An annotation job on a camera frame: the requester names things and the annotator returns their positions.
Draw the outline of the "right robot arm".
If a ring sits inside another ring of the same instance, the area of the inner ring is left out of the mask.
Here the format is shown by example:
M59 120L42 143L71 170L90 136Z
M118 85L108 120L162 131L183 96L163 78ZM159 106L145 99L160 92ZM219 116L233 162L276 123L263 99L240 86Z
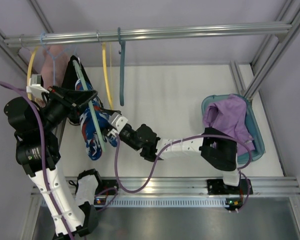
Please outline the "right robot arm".
M159 137L146 124L136 130L119 111L112 111L102 134L109 139L120 140L149 162L171 158L200 156L222 173L223 183L237 187L240 174L237 167L237 141L212 127L200 135L182 139Z

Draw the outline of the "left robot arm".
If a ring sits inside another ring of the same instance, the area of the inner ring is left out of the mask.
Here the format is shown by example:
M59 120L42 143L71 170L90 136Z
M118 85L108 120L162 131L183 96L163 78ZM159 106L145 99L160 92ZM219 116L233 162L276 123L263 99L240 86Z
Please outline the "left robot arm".
M15 158L25 174L37 186L53 218L55 240L85 237L98 226L94 207L95 193L101 180L95 169L85 170L77 177L72 193L61 166L58 138L53 130L68 116L81 113L96 95L95 90L70 90L57 86L44 89L45 107L39 107L18 88L19 97L4 107L8 123L16 138Z

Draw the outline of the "yellow plastic hanger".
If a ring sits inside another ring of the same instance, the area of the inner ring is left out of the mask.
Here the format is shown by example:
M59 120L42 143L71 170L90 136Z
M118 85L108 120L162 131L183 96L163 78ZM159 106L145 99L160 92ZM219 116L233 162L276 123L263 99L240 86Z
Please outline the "yellow plastic hanger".
M108 68L107 68L107 45L106 43L101 44L102 47L102 69L103 69L103 76L104 76L104 83L105 83L105 90L107 95L108 104L111 110L114 109L113 106L113 99L110 90L110 82L108 77Z
M34 50L31 52L28 68L27 68L27 82L26 82L26 92L27 92L27 97L29 100L32 100L32 94L30 93L30 83L31 83L31 76L32 76L32 69L33 69L33 63L35 56L37 54L37 51L39 49L39 46L36 46Z

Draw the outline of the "teal plastic hanger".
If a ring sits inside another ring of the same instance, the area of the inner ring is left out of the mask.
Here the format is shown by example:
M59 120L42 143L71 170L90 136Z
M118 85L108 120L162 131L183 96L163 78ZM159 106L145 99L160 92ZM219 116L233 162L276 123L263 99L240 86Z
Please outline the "teal plastic hanger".
M125 55L126 42L122 39L121 28L117 29L118 42L120 44L120 65L119 65L119 103L123 107L125 105L124 87L125 87Z

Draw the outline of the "black garment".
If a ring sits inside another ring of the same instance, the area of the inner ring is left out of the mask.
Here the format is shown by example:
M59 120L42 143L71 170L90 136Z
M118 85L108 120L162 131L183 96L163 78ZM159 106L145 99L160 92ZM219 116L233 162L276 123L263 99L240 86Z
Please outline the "black garment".
M64 89L69 89L69 90L75 90L76 87L76 82L77 80L79 79L77 77L77 73L76 73L76 70L75 70L75 67L73 65L73 61L76 61L77 63L79 63L79 59L75 56L75 55L72 55L70 57L70 60L67 64L67 68L66 68L66 71L65 71L65 74L64 74L64 79L63 79L63 82L62 82L62 85L61 87L64 88ZM85 82L86 82L86 85L88 87L89 90L92 90L92 84L90 82L90 79L83 67L83 65L80 63L80 66L81 66L81 71L83 73L83 76L84 76L84 79L85 79ZM80 116L77 115L77 116L71 116L69 118L69 122L72 124L72 125L75 125L75 126L78 126L80 125Z

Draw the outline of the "purple garment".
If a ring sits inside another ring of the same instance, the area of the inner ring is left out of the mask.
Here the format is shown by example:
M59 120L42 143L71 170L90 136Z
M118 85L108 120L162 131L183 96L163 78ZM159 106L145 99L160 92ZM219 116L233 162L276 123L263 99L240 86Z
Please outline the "purple garment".
M237 144L239 156L255 150L253 137L245 125L246 102L239 96L231 94L226 99L208 104L203 114L203 125L214 128L246 145Z

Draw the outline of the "teal plastic basket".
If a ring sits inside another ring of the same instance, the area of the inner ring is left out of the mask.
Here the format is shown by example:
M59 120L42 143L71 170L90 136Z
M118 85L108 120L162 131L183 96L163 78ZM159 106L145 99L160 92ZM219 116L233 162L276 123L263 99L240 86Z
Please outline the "teal plastic basket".
M251 151L251 155L252 155L252 161L257 161L259 160L264 152L265 152L265 144L260 132L260 128L258 126L254 111L252 109L252 105L250 104L250 102L238 95L238 94L224 94L224 95L210 95L208 97L206 97L202 103L201 103L201 112L202 112L202 123L203 123L203 115L204 112L207 108L207 106L210 103L213 102L217 102L223 99L227 99L229 95L236 95L240 98L242 98L245 102L246 102L246 115L245 115L245 126L248 130L248 132L251 134L251 136L253 137L253 145L255 147L255 150Z

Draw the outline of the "aluminium hanging rail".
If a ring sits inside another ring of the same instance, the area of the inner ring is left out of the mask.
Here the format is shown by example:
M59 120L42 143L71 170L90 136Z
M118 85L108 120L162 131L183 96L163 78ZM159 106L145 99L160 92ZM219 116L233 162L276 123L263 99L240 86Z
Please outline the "aluminium hanging rail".
M38 35L7 36L4 43L10 48L47 45L92 44L120 41L209 38L249 35L286 34L292 24L286 21L238 23L224 25L183 26L114 31L85 31L41 33Z

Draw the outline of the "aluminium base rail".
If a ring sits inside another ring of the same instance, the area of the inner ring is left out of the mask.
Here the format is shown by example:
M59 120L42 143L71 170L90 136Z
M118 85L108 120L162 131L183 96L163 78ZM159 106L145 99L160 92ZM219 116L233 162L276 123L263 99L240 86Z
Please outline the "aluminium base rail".
M141 191L120 196L138 197L207 197L208 180L212 177L153 177ZM295 177L249 177L253 197L300 196L300 186Z

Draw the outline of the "aluminium frame post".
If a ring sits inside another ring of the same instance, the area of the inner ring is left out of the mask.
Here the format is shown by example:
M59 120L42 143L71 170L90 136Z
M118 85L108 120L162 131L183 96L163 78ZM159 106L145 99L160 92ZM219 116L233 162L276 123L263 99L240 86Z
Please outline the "aluminium frame post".
M263 39L250 63L253 79L249 85L244 83L239 63L229 62L237 93L250 102L300 33L300 0L286 0L275 15L275 20L287 22L291 28L287 33L271 34Z

